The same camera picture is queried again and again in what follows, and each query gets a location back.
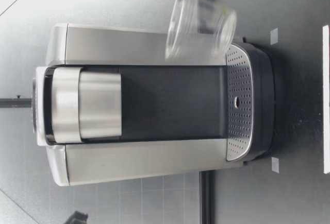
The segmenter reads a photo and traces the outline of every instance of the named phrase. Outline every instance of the perforated drip tray grate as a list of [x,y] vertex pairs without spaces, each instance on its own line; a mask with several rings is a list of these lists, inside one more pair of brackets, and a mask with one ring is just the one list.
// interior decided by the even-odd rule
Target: perforated drip tray grate
[[253,130],[253,78],[249,57],[231,45],[226,55],[228,82],[227,160],[244,157],[251,146]]

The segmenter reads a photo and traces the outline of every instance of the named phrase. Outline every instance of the clear plastic cup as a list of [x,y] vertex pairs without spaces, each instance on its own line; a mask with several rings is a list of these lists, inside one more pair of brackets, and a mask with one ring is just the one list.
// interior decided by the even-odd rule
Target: clear plastic cup
[[191,61],[224,57],[236,29],[236,13],[213,0],[176,0],[166,59]]

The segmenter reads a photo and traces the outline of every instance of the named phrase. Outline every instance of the white tape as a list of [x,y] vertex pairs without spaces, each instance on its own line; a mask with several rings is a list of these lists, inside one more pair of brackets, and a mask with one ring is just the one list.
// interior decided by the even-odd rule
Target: white tape
[[272,157],[272,171],[279,174],[279,159]]
[[270,31],[270,44],[274,45],[278,43],[278,28]]
[[323,27],[323,161],[324,173],[330,173],[330,78],[329,26]]

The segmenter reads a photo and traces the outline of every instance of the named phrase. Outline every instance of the black front panel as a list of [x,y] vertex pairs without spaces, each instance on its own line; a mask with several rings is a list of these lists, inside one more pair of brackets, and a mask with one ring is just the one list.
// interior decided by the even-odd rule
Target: black front panel
[[122,135],[116,142],[118,139],[128,142],[225,137],[225,68],[91,66],[86,69],[119,72],[122,76]]

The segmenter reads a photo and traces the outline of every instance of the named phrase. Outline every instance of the metal grate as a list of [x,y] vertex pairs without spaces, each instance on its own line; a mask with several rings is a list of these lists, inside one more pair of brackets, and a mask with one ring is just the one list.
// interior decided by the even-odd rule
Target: metal grate
[[244,157],[251,146],[253,130],[253,78],[249,56],[236,45],[226,55],[228,80],[227,160]]

